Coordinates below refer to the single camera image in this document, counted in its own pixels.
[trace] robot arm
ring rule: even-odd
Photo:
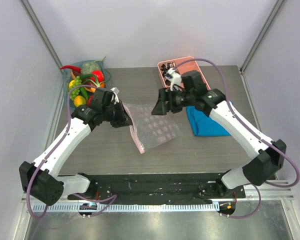
[[[184,89],[171,90],[161,88],[153,115],[165,115],[167,112],[178,113],[186,106],[194,106],[198,111],[223,126],[234,139],[243,147],[251,161],[237,169],[224,173],[216,182],[219,192],[226,193],[231,189],[245,184],[260,186],[279,169],[282,168],[284,158],[266,144],[253,136],[232,114],[226,102],[225,95],[218,89],[208,90],[202,77],[197,71],[190,71],[181,76]],[[272,143],[282,152],[286,151],[286,144],[282,140],[274,142],[249,123],[233,106],[235,114],[243,120],[262,139]]]
[[[92,101],[87,105],[78,106],[71,115],[71,125],[67,132],[67,126],[54,142],[37,157],[32,163],[23,162],[19,168],[21,184],[26,192],[34,171],[41,166],[31,187],[30,194],[51,206],[61,196],[75,193],[91,196],[95,193],[96,183],[84,173],[74,176],[58,176],[59,172],[70,154],[78,144],[88,136],[96,126],[102,122],[110,122],[114,128],[131,125],[131,119],[126,114],[122,102],[117,95],[105,88],[97,88]]]

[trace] pink-printed plastic bag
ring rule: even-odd
[[[150,104],[123,105],[132,120],[131,137],[141,154],[182,134],[175,121],[168,115],[152,116],[153,107]]]

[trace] blue basket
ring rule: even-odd
[[[86,62],[93,62],[94,60],[87,60],[87,61],[80,61],[80,62],[76,62],[71,64],[72,66],[76,66],[78,68],[81,68],[82,65]],[[109,79],[110,76],[108,76],[109,74],[107,73],[105,67],[104,67],[104,63],[102,60],[100,61],[95,61],[96,63],[98,63],[101,67],[101,72],[103,73],[104,79],[107,80]],[[67,105],[67,96],[68,96],[68,85],[70,83],[70,81],[72,80],[71,77],[71,69],[64,69],[63,70],[63,97],[64,97],[64,104]],[[70,100],[70,110],[74,110],[76,108],[76,106],[74,105],[73,101]]]

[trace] pink basket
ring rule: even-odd
[[[186,56],[186,57],[171,59],[171,60],[167,60],[167,61],[161,61],[161,62],[158,63],[159,77],[161,79],[161,82],[162,82],[162,85],[163,85],[164,88],[168,88],[169,86],[166,85],[165,78],[162,76],[162,71],[161,71],[162,64],[175,63],[175,65],[178,65],[178,64],[180,64],[180,63],[182,63],[186,60],[189,60],[189,59],[194,59],[194,57],[193,56]],[[192,70],[198,71],[201,74],[203,82],[206,84],[207,89],[210,90],[210,86],[209,86],[205,76],[203,75],[203,73],[202,73],[201,69],[199,68],[196,61],[187,62],[187,63],[179,66],[177,68],[177,70],[181,75],[186,73],[186,72],[192,71]]]

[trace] blue towel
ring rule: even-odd
[[[194,106],[186,107],[189,123],[193,134],[198,137],[230,136],[219,123],[207,117],[203,112],[195,109]]]

